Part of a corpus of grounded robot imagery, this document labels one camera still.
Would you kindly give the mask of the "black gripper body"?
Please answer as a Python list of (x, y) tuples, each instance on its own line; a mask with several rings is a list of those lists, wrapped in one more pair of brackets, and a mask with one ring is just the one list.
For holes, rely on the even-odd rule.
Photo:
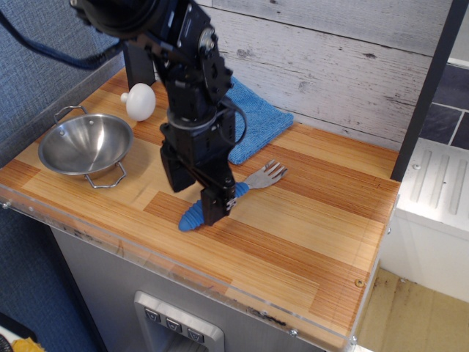
[(193, 153), (193, 173), (204, 188), (228, 188), (235, 185), (228, 156), (235, 145), (235, 111), (221, 108), (211, 111), (199, 122), (184, 120), (167, 111), (168, 122), (160, 131), (163, 141), (176, 150), (188, 147)]

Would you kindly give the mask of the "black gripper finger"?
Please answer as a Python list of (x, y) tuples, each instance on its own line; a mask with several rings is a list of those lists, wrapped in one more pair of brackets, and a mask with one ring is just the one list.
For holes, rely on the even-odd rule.
[(230, 214), (235, 205), (235, 187), (205, 188), (201, 193), (204, 224), (212, 226)]
[(168, 141), (164, 141), (160, 156), (173, 192), (183, 191), (197, 181), (193, 173), (193, 153), (190, 148), (176, 150)]

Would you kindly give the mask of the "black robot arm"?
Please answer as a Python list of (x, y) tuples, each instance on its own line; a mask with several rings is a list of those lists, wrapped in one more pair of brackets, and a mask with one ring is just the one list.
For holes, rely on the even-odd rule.
[(147, 52), (169, 100), (161, 160), (173, 191), (199, 182), (204, 223), (235, 205), (228, 157), (237, 107), (226, 96), (232, 71), (218, 51), (210, 17), (195, 1), (72, 1), (96, 30)]

